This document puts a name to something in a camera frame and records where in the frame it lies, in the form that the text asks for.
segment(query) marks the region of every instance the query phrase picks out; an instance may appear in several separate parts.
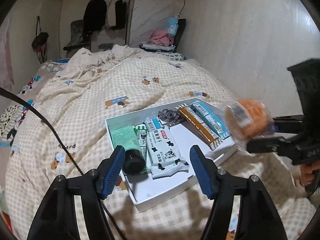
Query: bedspread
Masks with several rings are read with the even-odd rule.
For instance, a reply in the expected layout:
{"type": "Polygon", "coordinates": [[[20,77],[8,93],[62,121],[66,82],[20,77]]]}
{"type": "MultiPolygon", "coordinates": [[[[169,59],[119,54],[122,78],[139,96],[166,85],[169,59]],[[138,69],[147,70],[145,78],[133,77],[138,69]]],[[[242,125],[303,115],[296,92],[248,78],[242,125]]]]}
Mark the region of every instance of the bedspread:
{"type": "MultiPolygon", "coordinates": [[[[79,50],[59,75],[39,92],[34,107],[54,126],[83,172],[96,168],[112,148],[105,118],[183,100],[198,95],[223,108],[234,96],[194,60],[172,64],[167,57],[127,46],[91,53],[79,50]]],[[[39,204],[59,174],[79,176],[56,138],[31,112],[26,114],[14,140],[19,149],[6,173],[6,200],[15,235],[26,239],[39,204]]],[[[308,199],[296,199],[289,170],[274,154],[238,152],[224,163],[231,174],[258,175],[269,191],[289,239],[303,231],[315,208],[308,199]]],[[[82,240],[88,239],[80,197],[75,198],[82,240]]],[[[120,229],[134,239],[199,239],[212,201],[199,185],[161,205],[139,213],[126,190],[114,190],[105,200],[120,229]]],[[[235,198],[234,214],[239,199],[235,198]]],[[[110,223],[116,239],[119,235],[110,223]]]]}

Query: white box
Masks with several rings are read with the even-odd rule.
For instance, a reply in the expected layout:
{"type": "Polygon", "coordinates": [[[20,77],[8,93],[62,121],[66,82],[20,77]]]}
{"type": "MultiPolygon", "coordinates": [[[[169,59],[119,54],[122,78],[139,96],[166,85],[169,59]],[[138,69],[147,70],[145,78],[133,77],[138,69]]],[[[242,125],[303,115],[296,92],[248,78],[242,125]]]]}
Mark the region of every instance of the white box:
{"type": "MultiPolygon", "coordinates": [[[[220,120],[224,120],[222,110],[200,100],[199,98],[190,98],[187,100],[154,106],[106,119],[107,133],[109,134],[112,147],[113,144],[109,129],[113,130],[127,125],[138,125],[143,123],[146,119],[157,117],[158,112],[163,109],[174,109],[176,106],[184,103],[189,105],[196,100],[202,101],[202,103],[204,103],[220,120]]],[[[151,174],[125,176],[121,170],[120,176],[128,189],[132,202],[139,212],[143,212],[157,206],[198,183],[189,157],[190,148],[193,145],[199,145],[204,156],[212,159],[217,166],[220,166],[237,151],[237,147],[231,137],[224,140],[223,143],[214,151],[210,150],[209,146],[202,141],[197,130],[194,129],[189,122],[175,125],[170,128],[170,131],[179,147],[181,156],[190,164],[189,171],[177,172],[171,177],[152,179],[151,174]]],[[[150,166],[149,158],[147,159],[147,166],[150,166]]]]}

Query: wall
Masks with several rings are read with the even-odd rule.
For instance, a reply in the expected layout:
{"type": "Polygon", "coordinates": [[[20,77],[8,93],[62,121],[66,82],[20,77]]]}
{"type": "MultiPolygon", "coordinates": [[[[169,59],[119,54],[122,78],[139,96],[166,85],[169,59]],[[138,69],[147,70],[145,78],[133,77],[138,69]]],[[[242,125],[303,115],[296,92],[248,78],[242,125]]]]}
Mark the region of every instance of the wall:
{"type": "Polygon", "coordinates": [[[169,17],[178,14],[183,0],[135,0],[132,13],[130,47],[147,41],[153,30],[165,28],[169,17]]]}
{"type": "Polygon", "coordinates": [[[273,115],[301,113],[286,68],[320,57],[320,33],[299,0],[186,0],[182,16],[179,52],[273,115]]]}
{"type": "MultiPolygon", "coordinates": [[[[68,44],[71,38],[70,24],[72,21],[83,19],[85,8],[90,0],[63,0],[61,5],[60,14],[60,56],[63,58],[66,56],[66,51],[63,51],[63,47],[68,44]]],[[[98,44],[113,42],[115,44],[124,45],[125,31],[102,31],[99,38],[96,35],[92,37],[92,51],[98,51],[98,44]]]]}
{"type": "MultiPolygon", "coordinates": [[[[7,15],[10,18],[9,46],[14,94],[17,94],[39,69],[36,53],[31,47],[35,38],[37,15],[40,15],[42,31],[49,34],[47,58],[59,58],[59,14],[60,0],[17,0],[7,15]]],[[[0,97],[1,114],[9,102],[0,97]]]]}

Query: pink towel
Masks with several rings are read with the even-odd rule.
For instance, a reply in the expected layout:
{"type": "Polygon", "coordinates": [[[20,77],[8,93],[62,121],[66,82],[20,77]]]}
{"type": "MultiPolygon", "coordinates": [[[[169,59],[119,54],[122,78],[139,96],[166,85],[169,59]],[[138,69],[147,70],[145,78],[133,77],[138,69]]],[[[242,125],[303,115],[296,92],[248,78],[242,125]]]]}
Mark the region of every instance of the pink towel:
{"type": "Polygon", "coordinates": [[[167,30],[156,30],[151,33],[149,42],[160,46],[170,46],[173,44],[173,39],[167,30]]]}

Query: black cow spot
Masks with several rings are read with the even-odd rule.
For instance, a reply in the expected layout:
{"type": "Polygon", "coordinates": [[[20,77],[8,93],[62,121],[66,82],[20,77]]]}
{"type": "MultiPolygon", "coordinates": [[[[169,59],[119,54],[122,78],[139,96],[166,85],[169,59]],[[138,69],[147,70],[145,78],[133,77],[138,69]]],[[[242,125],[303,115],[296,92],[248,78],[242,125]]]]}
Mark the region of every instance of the black cow spot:
{"type": "Polygon", "coordinates": [[[162,167],[162,165],[160,163],[158,163],[158,168],[161,169],[161,171],[164,171],[164,167],[162,167]]]}

